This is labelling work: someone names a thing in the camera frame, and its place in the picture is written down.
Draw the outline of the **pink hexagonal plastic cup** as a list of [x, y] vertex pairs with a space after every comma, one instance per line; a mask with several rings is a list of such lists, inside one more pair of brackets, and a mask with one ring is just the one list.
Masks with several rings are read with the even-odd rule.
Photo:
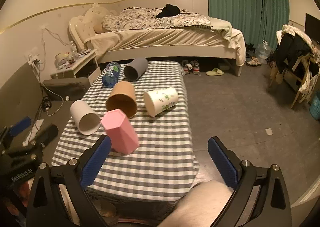
[[128, 117], [120, 109], [107, 111], [101, 119], [101, 124], [116, 152], [129, 155], [139, 147], [138, 135]]

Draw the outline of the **plain white cup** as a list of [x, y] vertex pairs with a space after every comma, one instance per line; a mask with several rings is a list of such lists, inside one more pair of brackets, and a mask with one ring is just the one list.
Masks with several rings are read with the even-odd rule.
[[100, 117], [83, 100], [76, 100], [70, 108], [71, 117], [79, 132], [83, 135], [91, 135], [100, 128]]

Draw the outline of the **grey cylindrical cup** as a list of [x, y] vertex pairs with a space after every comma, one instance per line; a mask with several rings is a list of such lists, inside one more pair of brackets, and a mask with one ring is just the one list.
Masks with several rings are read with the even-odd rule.
[[147, 70], [148, 61], [146, 58], [136, 58], [124, 68], [124, 75], [129, 81], [137, 81]]

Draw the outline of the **person's bare knee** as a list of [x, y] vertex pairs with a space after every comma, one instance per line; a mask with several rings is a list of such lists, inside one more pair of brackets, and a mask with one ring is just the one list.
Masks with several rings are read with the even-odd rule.
[[219, 181], [202, 182], [177, 203], [174, 211], [159, 226], [210, 226], [232, 193], [233, 189]]

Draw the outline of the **white paper scrap on floor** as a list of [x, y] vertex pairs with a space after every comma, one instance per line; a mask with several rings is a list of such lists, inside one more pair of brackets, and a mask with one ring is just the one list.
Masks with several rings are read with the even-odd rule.
[[265, 129], [265, 131], [266, 131], [266, 134], [267, 134], [268, 136], [273, 135], [273, 131], [272, 131], [271, 128], [267, 128], [267, 129]]

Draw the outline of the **white bedside nightstand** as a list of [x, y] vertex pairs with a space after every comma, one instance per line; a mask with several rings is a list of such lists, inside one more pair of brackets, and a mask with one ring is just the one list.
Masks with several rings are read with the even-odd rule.
[[50, 75], [51, 79], [87, 78], [92, 85], [101, 74], [101, 69], [96, 58], [96, 50], [90, 50], [71, 65], [57, 69]]

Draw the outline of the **blue green snack packet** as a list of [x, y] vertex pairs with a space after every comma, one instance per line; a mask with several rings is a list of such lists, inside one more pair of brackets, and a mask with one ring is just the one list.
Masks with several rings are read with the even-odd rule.
[[101, 79], [103, 87], [113, 88], [119, 80], [121, 67], [117, 62], [108, 63]]

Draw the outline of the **blue plastic laundry basket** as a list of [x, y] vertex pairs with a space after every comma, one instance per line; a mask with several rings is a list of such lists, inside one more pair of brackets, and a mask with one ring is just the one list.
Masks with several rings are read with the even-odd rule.
[[310, 114], [315, 120], [320, 119], [320, 96], [319, 96], [319, 91], [316, 92], [310, 108], [309, 108]]

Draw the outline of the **cream pillow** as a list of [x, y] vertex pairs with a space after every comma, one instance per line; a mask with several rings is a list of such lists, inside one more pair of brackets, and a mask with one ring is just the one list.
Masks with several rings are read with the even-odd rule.
[[87, 20], [95, 33], [109, 32], [109, 30], [103, 27], [103, 20], [105, 17], [116, 16], [117, 12], [114, 10], [108, 10], [98, 3], [94, 3], [90, 9], [88, 9], [84, 15], [85, 20]]

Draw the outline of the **floral patterned duvet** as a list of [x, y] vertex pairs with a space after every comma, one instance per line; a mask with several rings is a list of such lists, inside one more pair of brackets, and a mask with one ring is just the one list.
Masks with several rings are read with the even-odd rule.
[[141, 29], [172, 29], [199, 27], [209, 29], [211, 23], [208, 16], [180, 9], [175, 16], [160, 17], [163, 10], [155, 8], [129, 7], [116, 16], [105, 16], [102, 27], [107, 31], [127, 31]]

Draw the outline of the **left sneaker under bed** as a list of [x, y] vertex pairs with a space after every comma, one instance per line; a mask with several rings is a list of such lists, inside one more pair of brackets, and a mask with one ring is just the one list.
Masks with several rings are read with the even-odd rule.
[[184, 74], [189, 74], [193, 70], [193, 66], [188, 60], [182, 61], [182, 68], [183, 68]]

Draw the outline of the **clear water jug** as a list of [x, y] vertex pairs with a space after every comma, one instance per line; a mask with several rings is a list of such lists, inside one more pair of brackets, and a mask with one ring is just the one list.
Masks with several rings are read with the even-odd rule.
[[266, 60], [271, 54], [271, 48], [268, 45], [268, 42], [265, 40], [262, 40], [262, 43], [259, 43], [256, 48], [256, 53], [258, 58], [262, 60]]

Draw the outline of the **cream bed with mattress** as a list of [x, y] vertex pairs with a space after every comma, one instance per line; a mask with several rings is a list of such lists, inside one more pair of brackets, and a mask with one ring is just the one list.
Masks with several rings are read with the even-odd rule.
[[245, 63], [242, 32], [226, 20], [212, 17], [209, 20], [209, 29], [186, 27], [95, 33], [83, 15], [71, 18], [68, 29], [78, 49], [96, 50], [99, 63], [140, 57], [223, 58], [233, 63], [234, 73], [240, 76]]

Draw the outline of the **black garment on bed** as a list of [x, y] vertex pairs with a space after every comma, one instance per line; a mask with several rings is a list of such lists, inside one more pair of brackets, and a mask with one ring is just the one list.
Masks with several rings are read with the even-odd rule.
[[180, 14], [180, 9], [176, 5], [167, 4], [156, 18], [172, 17]]

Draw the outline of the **green curtain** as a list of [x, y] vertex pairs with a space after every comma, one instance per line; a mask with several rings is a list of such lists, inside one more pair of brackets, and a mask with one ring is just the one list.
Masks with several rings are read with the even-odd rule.
[[245, 42], [267, 41], [275, 49], [276, 32], [289, 22], [289, 0], [208, 0], [211, 17], [227, 20], [242, 31]]

